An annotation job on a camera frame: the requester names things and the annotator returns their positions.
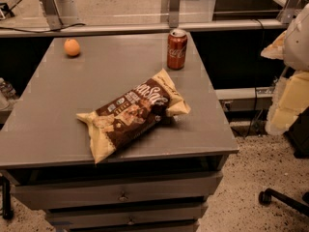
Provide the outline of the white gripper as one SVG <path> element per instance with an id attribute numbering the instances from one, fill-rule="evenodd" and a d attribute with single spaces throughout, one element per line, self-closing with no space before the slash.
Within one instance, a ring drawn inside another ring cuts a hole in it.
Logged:
<path id="1" fill-rule="evenodd" d="M 286 32 L 282 32 L 261 56 L 268 59 L 284 59 L 283 46 Z M 280 77 L 272 96 L 267 114 L 266 132 L 280 135 L 288 131 L 298 115 L 309 107 L 309 72 L 296 71 L 289 78 Z"/>

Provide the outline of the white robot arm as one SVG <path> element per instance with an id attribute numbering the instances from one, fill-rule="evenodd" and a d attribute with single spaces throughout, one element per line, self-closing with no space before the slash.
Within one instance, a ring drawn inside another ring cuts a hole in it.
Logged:
<path id="1" fill-rule="evenodd" d="M 267 114 L 267 133 L 280 135 L 309 107 L 309 4 L 286 31 L 262 50 L 261 56 L 282 60 L 295 70 L 291 77 L 280 77 L 277 81 Z"/>

